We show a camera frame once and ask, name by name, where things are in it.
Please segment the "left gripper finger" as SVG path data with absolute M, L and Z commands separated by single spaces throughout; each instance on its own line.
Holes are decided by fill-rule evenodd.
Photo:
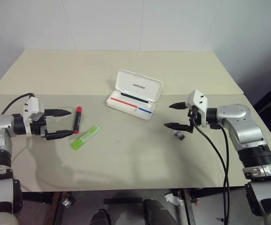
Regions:
M 45 132 L 45 138 L 46 140 L 56 140 L 56 139 L 62 139 L 67 136 L 71 136 L 74 134 L 73 130 L 59 130 L 54 133 Z
M 63 109 L 45 109 L 45 117 L 63 117 L 72 114 Z

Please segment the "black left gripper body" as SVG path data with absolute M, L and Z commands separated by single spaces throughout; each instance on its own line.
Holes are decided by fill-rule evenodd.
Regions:
M 46 137 L 47 134 L 46 111 L 47 109 L 44 109 L 43 114 L 38 113 L 31 119 L 30 130 L 33 135 L 39 135 L 42 138 Z

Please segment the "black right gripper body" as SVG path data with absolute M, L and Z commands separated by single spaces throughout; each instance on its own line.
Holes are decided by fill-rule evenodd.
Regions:
M 201 114 L 198 112 L 198 108 L 196 106 L 193 106 L 191 109 L 189 107 L 186 107 L 188 109 L 188 117 L 190 124 L 186 128 L 186 132 L 193 133 L 193 129 L 197 126 L 201 126 L 202 119 Z

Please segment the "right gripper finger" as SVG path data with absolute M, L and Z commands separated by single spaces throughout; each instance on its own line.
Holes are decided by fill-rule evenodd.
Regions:
M 169 108 L 177 109 L 177 110 L 185 110 L 187 108 L 185 102 L 178 102 L 178 103 L 173 103 L 169 106 Z
M 182 125 L 180 123 L 175 123 L 175 122 L 165 123 L 164 126 L 176 131 L 186 131 L 186 132 L 190 131 L 189 125 Z

